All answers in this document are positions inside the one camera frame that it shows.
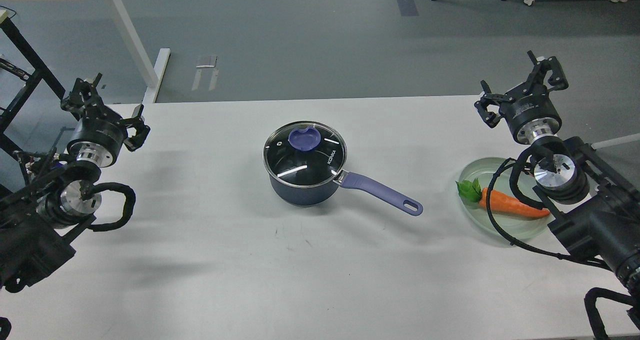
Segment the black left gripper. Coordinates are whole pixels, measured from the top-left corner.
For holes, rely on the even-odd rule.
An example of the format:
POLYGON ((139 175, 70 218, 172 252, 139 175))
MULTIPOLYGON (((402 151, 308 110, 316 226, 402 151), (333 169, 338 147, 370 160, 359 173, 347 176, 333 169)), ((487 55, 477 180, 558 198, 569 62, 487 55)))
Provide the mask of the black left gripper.
POLYGON ((135 107, 130 118, 122 116, 103 103, 96 86, 102 74, 93 82, 76 79, 68 96, 62 98, 61 109, 71 112, 79 120, 67 144, 66 151, 77 160, 89 161, 98 167, 109 167, 117 161, 122 145, 134 152, 141 148, 151 128, 146 125, 144 104, 135 107), (108 121, 118 121, 119 127, 108 121), (125 137, 128 129, 133 136, 125 137))

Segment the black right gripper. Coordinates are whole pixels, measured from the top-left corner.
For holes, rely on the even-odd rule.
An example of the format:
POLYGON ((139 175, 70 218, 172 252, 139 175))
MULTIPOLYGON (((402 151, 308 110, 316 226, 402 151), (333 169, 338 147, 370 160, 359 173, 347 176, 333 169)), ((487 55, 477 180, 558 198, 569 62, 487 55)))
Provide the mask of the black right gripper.
POLYGON ((535 127, 545 127, 553 135, 560 130, 562 119, 548 94, 569 88, 557 57, 536 57, 531 50, 526 54, 534 67, 525 82, 506 94, 497 94, 491 92, 487 82, 480 81, 482 95, 474 103, 475 109, 489 128, 495 128, 504 118, 514 141, 520 144, 534 142, 532 132, 535 127), (489 111, 491 105, 497 106, 498 111, 489 111))

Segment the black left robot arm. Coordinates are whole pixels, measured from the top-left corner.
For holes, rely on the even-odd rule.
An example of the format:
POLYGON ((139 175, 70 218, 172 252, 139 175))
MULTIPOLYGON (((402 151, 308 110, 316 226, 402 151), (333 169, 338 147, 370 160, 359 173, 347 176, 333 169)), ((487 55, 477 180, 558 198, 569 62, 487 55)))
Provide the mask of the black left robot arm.
POLYGON ((61 108, 78 117, 64 152, 18 151, 25 187, 1 200, 1 287, 17 293, 49 277, 73 258, 72 242, 86 229, 112 231, 125 226, 137 196, 123 183, 99 183, 123 147, 144 144, 150 127, 144 105, 131 117, 108 107, 93 81, 77 79, 61 108))

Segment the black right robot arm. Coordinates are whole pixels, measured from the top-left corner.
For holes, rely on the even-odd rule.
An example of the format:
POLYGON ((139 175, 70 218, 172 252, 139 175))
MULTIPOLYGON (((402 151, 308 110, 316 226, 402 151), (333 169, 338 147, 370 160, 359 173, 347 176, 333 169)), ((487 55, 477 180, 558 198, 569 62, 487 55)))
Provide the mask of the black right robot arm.
POLYGON ((608 339, 596 305, 600 298, 627 305, 628 316, 639 325, 639 191, 597 154, 595 145, 578 136, 558 137, 562 119, 550 93, 564 91, 569 83, 556 57, 537 57, 532 51, 527 55, 533 69, 523 83, 499 94, 482 81, 482 94, 474 103, 486 125, 494 128, 505 120, 514 141, 526 145, 518 158, 505 159, 489 181, 483 196, 487 216, 511 245, 602 268, 617 277, 626 294, 595 287, 583 299, 594 338, 608 339), (548 228, 567 254, 525 244, 496 222, 494 183, 507 170, 516 202, 551 213, 548 228))

